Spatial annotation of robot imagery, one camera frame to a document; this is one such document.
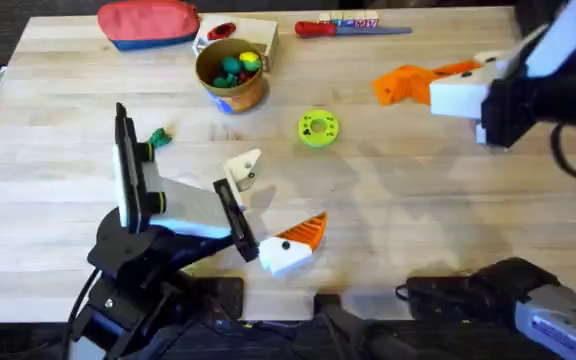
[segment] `yellow ball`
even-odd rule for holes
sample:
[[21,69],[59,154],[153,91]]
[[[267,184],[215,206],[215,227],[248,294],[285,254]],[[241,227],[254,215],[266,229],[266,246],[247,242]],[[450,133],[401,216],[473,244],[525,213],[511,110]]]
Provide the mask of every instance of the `yellow ball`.
[[257,61],[257,60],[259,60],[259,56],[258,56],[257,54],[255,54],[254,52],[248,51],[248,52],[245,52],[245,53],[241,53],[241,54],[239,55],[239,60],[245,61],[245,62],[248,62],[248,61],[251,61],[251,62],[252,62],[252,61]]

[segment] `green ball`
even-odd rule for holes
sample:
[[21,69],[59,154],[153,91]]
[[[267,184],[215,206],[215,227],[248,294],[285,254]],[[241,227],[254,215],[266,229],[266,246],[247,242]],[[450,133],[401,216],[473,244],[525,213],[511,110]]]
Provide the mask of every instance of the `green ball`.
[[212,81],[212,86],[225,89],[230,87],[230,83],[220,76]]
[[228,56],[221,61],[224,71],[229,74],[238,74],[241,71],[241,61]]
[[244,61],[244,67],[250,72],[255,72],[261,67],[261,61],[259,61],[259,59],[254,61]]

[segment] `red screwdriver handle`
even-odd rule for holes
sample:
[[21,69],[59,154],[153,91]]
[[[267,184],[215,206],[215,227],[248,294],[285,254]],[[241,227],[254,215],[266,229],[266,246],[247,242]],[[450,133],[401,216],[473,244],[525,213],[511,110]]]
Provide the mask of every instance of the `red screwdriver handle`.
[[335,24],[318,24],[310,21],[298,21],[295,24],[295,32],[301,37],[335,36],[337,33],[337,26],[335,26]]

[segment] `white box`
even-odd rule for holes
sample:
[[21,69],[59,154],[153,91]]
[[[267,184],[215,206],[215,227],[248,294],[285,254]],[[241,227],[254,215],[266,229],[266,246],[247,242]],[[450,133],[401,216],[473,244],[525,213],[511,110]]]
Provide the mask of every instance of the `white box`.
[[366,27],[377,27],[379,15],[376,11],[366,10]]
[[356,23],[355,27],[366,27],[366,12],[365,11],[357,11],[355,14],[356,16]]
[[270,71],[279,41],[276,21],[204,14],[199,31],[197,32],[197,37],[195,37],[195,40],[192,42],[192,50],[195,52],[195,56],[199,55],[201,50],[211,43],[211,41],[207,39],[210,30],[226,23],[233,23],[236,26],[235,31],[229,37],[244,39],[255,45],[264,56],[264,71]]
[[357,12],[355,11],[344,11],[341,19],[341,26],[343,27],[355,27],[357,24]]
[[330,24],[330,14],[329,13],[319,14],[319,23],[320,24]]
[[341,22],[343,19],[344,19],[343,11],[333,11],[330,13],[330,22],[337,26],[341,26]]

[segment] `orange object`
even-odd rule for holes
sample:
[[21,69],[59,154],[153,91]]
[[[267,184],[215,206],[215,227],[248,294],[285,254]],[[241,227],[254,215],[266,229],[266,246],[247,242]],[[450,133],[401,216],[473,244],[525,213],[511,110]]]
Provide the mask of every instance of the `orange object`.
[[321,238],[324,236],[327,219],[328,213],[323,212],[299,225],[293,226],[292,228],[278,234],[276,237],[306,244],[310,246],[314,252],[319,246]]
[[381,105],[390,105],[407,97],[430,105],[430,83],[447,76],[461,74],[481,67],[476,61],[464,61],[446,65],[435,70],[404,65],[372,82],[375,95]]

